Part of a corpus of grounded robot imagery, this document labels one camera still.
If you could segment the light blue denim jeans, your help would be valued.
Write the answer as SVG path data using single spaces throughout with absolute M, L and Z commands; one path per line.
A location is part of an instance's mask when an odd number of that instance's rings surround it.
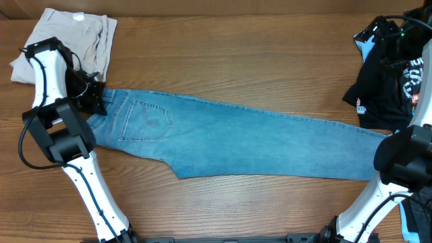
M 369 180 L 384 135 L 151 90 L 107 89 L 88 119 L 99 145 L 163 161 L 179 178 L 283 175 Z

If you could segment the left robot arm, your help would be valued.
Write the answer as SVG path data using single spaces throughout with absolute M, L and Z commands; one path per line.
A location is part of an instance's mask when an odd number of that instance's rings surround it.
M 23 153 L 24 137 L 30 133 L 50 161 L 47 168 L 62 168 L 74 183 L 98 242 L 140 242 L 107 187 L 95 153 L 95 135 L 81 116 L 107 114 L 102 75 L 89 74 L 80 64 L 75 65 L 78 56 L 56 37 L 30 44 L 22 52 L 36 78 L 32 108 L 22 114 L 24 128 L 18 142 L 22 162 L 36 168 Z

